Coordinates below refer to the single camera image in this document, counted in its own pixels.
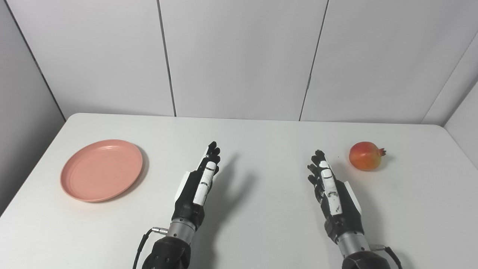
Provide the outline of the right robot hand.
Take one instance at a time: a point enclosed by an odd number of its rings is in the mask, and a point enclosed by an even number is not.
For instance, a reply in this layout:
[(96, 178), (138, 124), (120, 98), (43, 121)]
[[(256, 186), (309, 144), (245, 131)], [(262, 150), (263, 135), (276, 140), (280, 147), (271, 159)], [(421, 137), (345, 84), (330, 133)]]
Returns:
[(323, 151), (316, 150), (311, 161), (307, 166), (311, 172), (308, 180), (325, 217), (328, 237), (337, 243), (345, 233), (364, 234), (360, 204), (350, 184), (336, 178)]

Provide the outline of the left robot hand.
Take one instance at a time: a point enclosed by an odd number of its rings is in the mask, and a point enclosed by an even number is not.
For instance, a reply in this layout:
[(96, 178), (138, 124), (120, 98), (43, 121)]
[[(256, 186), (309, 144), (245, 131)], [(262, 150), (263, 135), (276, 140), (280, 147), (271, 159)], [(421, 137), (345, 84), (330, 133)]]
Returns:
[(200, 228), (205, 218), (204, 205), (213, 185), (213, 178), (220, 170), (220, 148), (217, 142), (211, 142), (198, 165), (187, 173), (177, 196), (172, 220), (182, 219), (192, 223), (195, 231)]

